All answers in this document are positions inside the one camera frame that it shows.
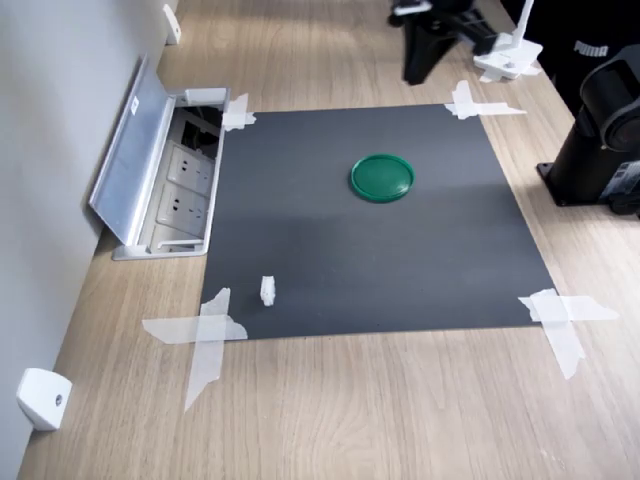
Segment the wood grain surface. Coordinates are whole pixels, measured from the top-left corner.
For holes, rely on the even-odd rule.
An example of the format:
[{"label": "wood grain surface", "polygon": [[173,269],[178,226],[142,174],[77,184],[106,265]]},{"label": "wood grain surface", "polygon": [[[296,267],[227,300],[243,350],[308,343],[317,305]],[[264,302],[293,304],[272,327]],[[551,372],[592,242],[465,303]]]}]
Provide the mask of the wood grain surface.
[{"label": "wood grain surface", "polygon": [[[510,28],[495,0],[480,6]],[[546,76],[482,84],[460,45],[408,87],[387,13],[181,0],[160,76],[248,92],[255,111],[443,103],[461,79],[476,101],[525,109],[482,121],[549,271],[622,318],[576,325],[587,359],[569,381],[539,328],[231,343],[184,414],[193,347],[161,345],[141,320],[195,314],[204,258],[113,262],[105,235],[56,364],[74,383],[62,428],[33,435],[21,478],[640,478],[638,219],[551,203],[534,166],[572,118]]]}]

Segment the green lid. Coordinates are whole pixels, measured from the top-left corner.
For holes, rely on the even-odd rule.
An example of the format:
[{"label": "green lid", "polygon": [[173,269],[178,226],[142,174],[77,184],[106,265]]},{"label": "green lid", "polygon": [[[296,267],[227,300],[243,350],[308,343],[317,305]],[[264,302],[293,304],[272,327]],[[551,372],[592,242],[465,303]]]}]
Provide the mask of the green lid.
[{"label": "green lid", "polygon": [[358,195],[372,202],[393,202],[409,192],[414,177],[413,168],[404,159],[377,153],[353,166],[351,186]]}]

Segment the electrical socket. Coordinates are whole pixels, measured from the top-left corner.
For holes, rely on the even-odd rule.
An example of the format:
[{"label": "electrical socket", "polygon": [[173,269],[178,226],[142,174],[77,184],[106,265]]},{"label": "electrical socket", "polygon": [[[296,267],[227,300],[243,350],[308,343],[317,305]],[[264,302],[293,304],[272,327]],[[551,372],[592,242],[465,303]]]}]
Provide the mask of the electrical socket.
[{"label": "electrical socket", "polygon": [[167,182],[162,190],[158,223],[204,238],[207,199],[179,185]]},{"label": "electrical socket", "polygon": [[167,178],[181,187],[209,196],[213,183],[213,163],[183,147],[174,145]]}]

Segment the grey wall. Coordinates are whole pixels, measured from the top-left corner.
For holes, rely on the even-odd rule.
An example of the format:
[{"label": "grey wall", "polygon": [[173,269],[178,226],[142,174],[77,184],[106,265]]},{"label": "grey wall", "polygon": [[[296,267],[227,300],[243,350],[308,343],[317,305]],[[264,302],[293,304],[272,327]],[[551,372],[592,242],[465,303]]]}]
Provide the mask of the grey wall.
[{"label": "grey wall", "polygon": [[100,227],[85,211],[138,56],[178,0],[0,0],[0,479],[31,424],[27,367],[51,369]]}]

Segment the masking tape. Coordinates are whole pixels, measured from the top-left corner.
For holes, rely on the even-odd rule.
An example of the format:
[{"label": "masking tape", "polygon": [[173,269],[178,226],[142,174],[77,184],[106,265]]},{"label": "masking tape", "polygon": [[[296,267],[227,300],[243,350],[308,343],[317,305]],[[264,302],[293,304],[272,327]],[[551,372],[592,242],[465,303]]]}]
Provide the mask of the masking tape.
[{"label": "masking tape", "polygon": [[200,316],[143,320],[143,328],[158,340],[177,345],[195,342],[184,411],[205,387],[220,378],[224,342],[246,340],[247,331],[227,315],[231,290],[223,288],[200,306]]},{"label": "masking tape", "polygon": [[559,296],[553,288],[518,300],[529,309],[532,321],[542,323],[560,370],[567,380],[575,375],[580,359],[586,358],[572,322],[615,320],[619,317],[615,311],[603,307],[591,297]]},{"label": "masking tape", "polygon": [[474,103],[469,89],[469,82],[460,80],[456,89],[451,92],[453,103],[445,104],[447,110],[460,120],[476,115],[520,115],[527,113],[524,110],[512,108],[504,102],[500,103]]},{"label": "masking tape", "polygon": [[245,125],[256,123],[256,117],[252,112],[247,112],[249,95],[240,95],[235,100],[231,100],[227,106],[227,111],[222,114],[222,126],[229,132],[234,128],[242,130]]}]

